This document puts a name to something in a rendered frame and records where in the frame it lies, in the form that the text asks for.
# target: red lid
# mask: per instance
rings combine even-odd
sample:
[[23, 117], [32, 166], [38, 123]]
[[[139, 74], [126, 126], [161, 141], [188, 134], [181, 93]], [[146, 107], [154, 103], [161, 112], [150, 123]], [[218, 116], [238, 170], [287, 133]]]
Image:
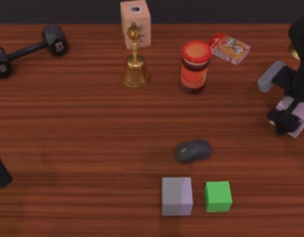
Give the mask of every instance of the red lid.
[[191, 40], [185, 43], [182, 55], [189, 62], [204, 63], [211, 57], [211, 47], [206, 42]]

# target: wooden surface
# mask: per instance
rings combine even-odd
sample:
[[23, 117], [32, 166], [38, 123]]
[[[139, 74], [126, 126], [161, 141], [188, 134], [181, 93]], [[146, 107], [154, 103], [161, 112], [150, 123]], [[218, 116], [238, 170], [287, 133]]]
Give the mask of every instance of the wooden surface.
[[[0, 80], [0, 154], [14, 182], [0, 190], [0, 237], [304, 237], [304, 131], [277, 137], [267, 112], [282, 97], [258, 77], [287, 53], [288, 25], [153, 26], [141, 49], [152, 76], [123, 86], [121, 26], [62, 25], [70, 52], [13, 62]], [[39, 40], [42, 25], [0, 25], [12, 52]], [[222, 31], [252, 46], [233, 66], [213, 57], [206, 89], [178, 88], [190, 39]], [[206, 139], [214, 153], [177, 163], [175, 146]], [[161, 217], [161, 178], [192, 177], [190, 217]], [[230, 181], [228, 213], [206, 213], [206, 181]]]

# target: red jar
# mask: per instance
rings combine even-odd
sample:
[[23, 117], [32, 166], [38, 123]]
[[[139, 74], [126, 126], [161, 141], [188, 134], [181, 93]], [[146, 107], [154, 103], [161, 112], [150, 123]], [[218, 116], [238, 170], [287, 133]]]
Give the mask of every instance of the red jar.
[[194, 94], [203, 90], [210, 58], [211, 47], [206, 42], [192, 40], [184, 45], [180, 78], [184, 92]]

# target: dumbbell weight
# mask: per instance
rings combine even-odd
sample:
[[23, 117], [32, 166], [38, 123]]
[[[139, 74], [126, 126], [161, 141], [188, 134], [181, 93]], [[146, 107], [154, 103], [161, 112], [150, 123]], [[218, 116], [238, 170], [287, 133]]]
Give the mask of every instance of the dumbbell weight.
[[0, 78], [8, 78], [13, 67], [11, 61], [34, 53], [41, 49], [47, 48], [53, 56], [62, 56], [68, 50], [67, 39], [59, 26], [46, 25], [42, 33], [42, 42], [36, 43], [29, 47], [20, 49], [11, 54], [6, 54], [4, 49], [0, 47]]

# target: candy box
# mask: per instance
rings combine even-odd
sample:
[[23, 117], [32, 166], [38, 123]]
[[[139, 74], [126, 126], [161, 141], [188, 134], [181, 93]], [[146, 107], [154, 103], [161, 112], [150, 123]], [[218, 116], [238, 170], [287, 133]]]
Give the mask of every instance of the candy box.
[[251, 47], [224, 33], [216, 33], [209, 41], [212, 53], [234, 65], [238, 65], [250, 52]]

